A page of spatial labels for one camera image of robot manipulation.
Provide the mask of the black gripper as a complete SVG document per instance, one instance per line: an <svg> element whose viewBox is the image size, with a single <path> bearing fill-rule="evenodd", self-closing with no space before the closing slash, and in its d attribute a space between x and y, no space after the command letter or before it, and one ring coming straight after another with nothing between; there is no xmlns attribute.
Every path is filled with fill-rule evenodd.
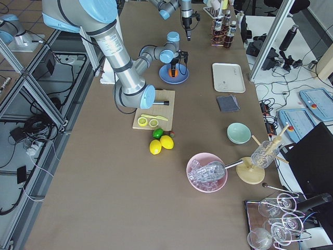
<svg viewBox="0 0 333 250"><path fill-rule="evenodd" d="M188 62L188 52L179 50L177 55L171 61L171 68L170 68L170 76L176 77L176 64L179 64L181 60L184 61L185 64Z"/></svg>
<svg viewBox="0 0 333 250"><path fill-rule="evenodd" d="M197 22L200 21L200 14L197 11L193 11L192 9L181 10L182 17L182 25L184 30L186 31L186 37L188 41L191 41L191 30L190 25L192 24L192 18L195 18Z"/></svg>

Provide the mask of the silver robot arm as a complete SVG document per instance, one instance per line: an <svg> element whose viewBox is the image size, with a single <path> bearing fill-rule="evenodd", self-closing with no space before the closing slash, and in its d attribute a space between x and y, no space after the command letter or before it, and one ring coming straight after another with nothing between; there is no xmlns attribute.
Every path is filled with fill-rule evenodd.
<svg viewBox="0 0 333 250"><path fill-rule="evenodd" d="M200 22L200 14L192 9L192 3L190 0L149 0L158 10L159 15L167 20L170 16L180 10L180 19L182 28L186 33L188 41L191 41L191 32L196 28Z"/></svg>
<svg viewBox="0 0 333 250"><path fill-rule="evenodd" d="M180 35L172 31L164 46L145 46L134 61L116 29L116 1L43 1L42 15L51 28L72 33L84 30L96 40L118 77L115 102L124 107L149 109L156 93L155 87L142 77L143 72L153 60L168 64L180 53Z"/></svg>

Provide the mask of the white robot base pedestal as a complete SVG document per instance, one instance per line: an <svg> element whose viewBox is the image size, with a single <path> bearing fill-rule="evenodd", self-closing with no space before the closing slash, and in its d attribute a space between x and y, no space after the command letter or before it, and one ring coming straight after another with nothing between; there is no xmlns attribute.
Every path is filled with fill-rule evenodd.
<svg viewBox="0 0 333 250"><path fill-rule="evenodd" d="M104 61L103 72L100 78L101 84L115 84L118 80L118 76L114 74L114 71L107 59Z"/></svg>

